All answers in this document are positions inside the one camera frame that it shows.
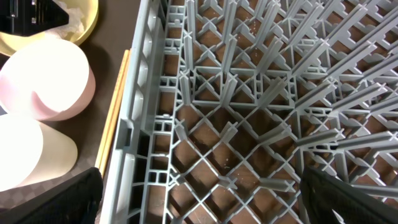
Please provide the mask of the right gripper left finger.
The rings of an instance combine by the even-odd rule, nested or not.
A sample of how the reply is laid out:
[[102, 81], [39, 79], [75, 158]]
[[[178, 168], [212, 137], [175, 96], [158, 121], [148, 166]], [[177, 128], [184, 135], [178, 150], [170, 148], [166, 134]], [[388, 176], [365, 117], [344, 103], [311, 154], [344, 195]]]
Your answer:
[[1, 212], [1, 223], [94, 223], [103, 178], [92, 167], [43, 194]]

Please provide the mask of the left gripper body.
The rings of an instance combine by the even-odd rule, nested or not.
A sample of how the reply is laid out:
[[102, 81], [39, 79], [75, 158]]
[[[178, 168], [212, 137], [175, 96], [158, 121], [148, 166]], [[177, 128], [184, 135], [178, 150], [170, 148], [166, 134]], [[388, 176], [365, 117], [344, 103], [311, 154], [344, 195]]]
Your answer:
[[1, 0], [3, 33], [31, 36], [68, 23], [68, 13], [53, 0]]

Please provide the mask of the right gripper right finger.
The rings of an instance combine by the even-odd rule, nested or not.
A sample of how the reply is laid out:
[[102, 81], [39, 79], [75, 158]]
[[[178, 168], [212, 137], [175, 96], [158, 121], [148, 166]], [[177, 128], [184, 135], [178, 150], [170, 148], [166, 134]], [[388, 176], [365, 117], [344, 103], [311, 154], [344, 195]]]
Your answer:
[[347, 184], [314, 167], [303, 170], [300, 191], [310, 223], [397, 223], [397, 187]]

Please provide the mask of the white tissue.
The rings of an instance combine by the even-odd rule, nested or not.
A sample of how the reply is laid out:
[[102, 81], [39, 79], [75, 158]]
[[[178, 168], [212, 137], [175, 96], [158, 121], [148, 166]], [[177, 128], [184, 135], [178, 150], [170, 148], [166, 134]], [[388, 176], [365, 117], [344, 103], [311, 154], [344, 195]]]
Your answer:
[[82, 34], [85, 28], [81, 21], [84, 18], [81, 8], [68, 7], [65, 2], [58, 0], [55, 0], [55, 3], [69, 15], [69, 21], [66, 25], [46, 30], [45, 36], [64, 39], [68, 34]]

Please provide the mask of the white cup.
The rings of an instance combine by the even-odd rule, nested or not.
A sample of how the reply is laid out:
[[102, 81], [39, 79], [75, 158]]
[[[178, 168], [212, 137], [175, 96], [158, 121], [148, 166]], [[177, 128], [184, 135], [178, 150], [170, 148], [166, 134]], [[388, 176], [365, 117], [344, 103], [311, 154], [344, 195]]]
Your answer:
[[78, 157], [70, 137], [40, 121], [1, 116], [1, 191], [55, 179], [69, 172]]

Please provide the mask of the pink bowl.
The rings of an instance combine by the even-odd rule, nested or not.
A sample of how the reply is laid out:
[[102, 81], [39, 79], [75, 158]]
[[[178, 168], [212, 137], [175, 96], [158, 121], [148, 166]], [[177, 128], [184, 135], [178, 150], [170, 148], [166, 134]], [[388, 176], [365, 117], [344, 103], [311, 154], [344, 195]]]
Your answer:
[[81, 113], [96, 81], [87, 56], [63, 39], [35, 41], [1, 68], [1, 108], [39, 121], [62, 121]]

